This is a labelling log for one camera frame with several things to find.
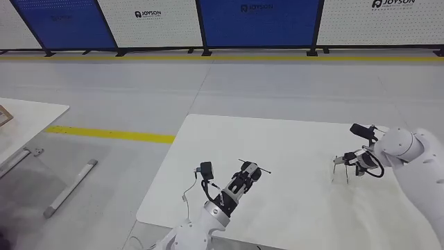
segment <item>floor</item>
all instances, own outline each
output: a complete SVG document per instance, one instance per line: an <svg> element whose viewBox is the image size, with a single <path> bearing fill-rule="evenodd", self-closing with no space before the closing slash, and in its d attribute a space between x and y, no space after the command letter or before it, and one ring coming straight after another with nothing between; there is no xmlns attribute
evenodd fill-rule
<svg viewBox="0 0 444 250"><path fill-rule="evenodd" d="M330 55L434 56L430 50ZM0 60L0 97L70 105L57 125L169 135L196 113L423 127L444 140L443 79L443 61L437 60ZM33 144L45 148L40 159L25 159L0 181L0 228L15 249L141 249L132 236L146 249L168 232L135 220L168 144L50 133ZM43 210L90 158L99 165L53 218L43 219ZM216 248L256 246L217 241Z"/></svg>

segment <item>yellow floor line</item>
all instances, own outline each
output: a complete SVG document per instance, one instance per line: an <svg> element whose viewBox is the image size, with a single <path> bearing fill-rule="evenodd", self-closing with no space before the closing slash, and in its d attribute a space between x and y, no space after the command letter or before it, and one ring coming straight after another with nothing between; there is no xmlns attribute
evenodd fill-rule
<svg viewBox="0 0 444 250"><path fill-rule="evenodd" d="M406 56L387 56L387 57L375 57L375 56L200 56L200 55L186 55L186 56L132 56L127 55L123 57L114 56L61 56L54 55L52 57L43 56L0 56L0 60L233 60L233 61L298 61L298 60L310 60L310 61L395 61L395 62L444 62L442 57L406 57Z"/></svg>
<svg viewBox="0 0 444 250"><path fill-rule="evenodd" d="M94 128L74 128L71 126L50 126L45 130L45 132L88 136L96 138L145 141L145 142L165 143L165 144L172 144L175 138L174 135L163 135L155 133L134 133L129 131L110 131L106 129L94 129Z"/></svg>

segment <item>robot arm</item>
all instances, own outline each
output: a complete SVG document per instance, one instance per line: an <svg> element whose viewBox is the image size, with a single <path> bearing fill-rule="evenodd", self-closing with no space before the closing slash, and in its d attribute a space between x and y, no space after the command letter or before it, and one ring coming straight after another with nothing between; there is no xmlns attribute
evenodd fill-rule
<svg viewBox="0 0 444 250"><path fill-rule="evenodd" d="M421 128L415 133L403 128L392 128L381 140L373 142L376 139L374 133L371 135L368 130L376 128L364 128L367 131L362 128L355 124L351 131L368 139L369 147L363 146L364 150L356 152L356 163L347 159L343 163L350 163L357 167L357 172L366 173L369 173L369 169L381 167L381 164L392 167L402 191L432 225L444 249L444 151L441 143ZM375 166L373 161L363 158L363 154L380 161L379 165ZM344 160L344 157L337 158L335 164L340 163L340 159Z"/></svg>
<svg viewBox="0 0 444 250"><path fill-rule="evenodd" d="M213 179L212 166L210 162L201 163L197 172L200 172L203 177L201 185L208 201L202 207L200 217L194 222L186 219L179 226L173 228L161 241L153 245L151 249L212 249L212 233L216 230L225 230L240 198L249 191L254 182L259 180L262 175L261 170L256 163L244 162L241 171L234 174L230 183L221 190L215 199L212 199L208 192L208 185L217 187L211 182Z"/></svg>

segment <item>white tabletop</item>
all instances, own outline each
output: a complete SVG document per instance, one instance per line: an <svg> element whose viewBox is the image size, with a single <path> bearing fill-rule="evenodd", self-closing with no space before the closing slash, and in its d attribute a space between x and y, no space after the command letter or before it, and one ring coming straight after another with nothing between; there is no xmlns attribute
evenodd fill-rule
<svg viewBox="0 0 444 250"><path fill-rule="evenodd" d="M0 166L65 113L69 106L0 98L14 119L0 126Z"/></svg>
<svg viewBox="0 0 444 250"><path fill-rule="evenodd" d="M137 220L174 227L187 216L181 196L194 181L193 169L211 161L215 183L225 187L239 171L240 158L272 174L262 174L241 198L227 230L215 236L281 249L441 249L390 169L382 179L357 178L349 169L346 185L341 167L332 183L333 157L366 143L350 126L189 115ZM191 220L196 219L206 201L199 183L187 198Z"/></svg>

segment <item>pegboard panel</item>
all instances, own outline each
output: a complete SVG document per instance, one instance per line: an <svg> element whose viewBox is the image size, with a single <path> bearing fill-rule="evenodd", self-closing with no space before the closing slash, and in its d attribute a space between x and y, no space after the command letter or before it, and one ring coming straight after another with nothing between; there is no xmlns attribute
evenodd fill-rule
<svg viewBox="0 0 444 250"><path fill-rule="evenodd" d="M444 0L325 0L317 44L444 44Z"/></svg>
<svg viewBox="0 0 444 250"><path fill-rule="evenodd" d="M115 47L94 0L14 1L48 49Z"/></svg>
<svg viewBox="0 0 444 250"><path fill-rule="evenodd" d="M307 46L319 0L200 0L207 43Z"/></svg>
<svg viewBox="0 0 444 250"><path fill-rule="evenodd" d="M41 49L9 0L0 0L0 49Z"/></svg>
<svg viewBox="0 0 444 250"><path fill-rule="evenodd" d="M97 0L119 47L201 47L195 0Z"/></svg>

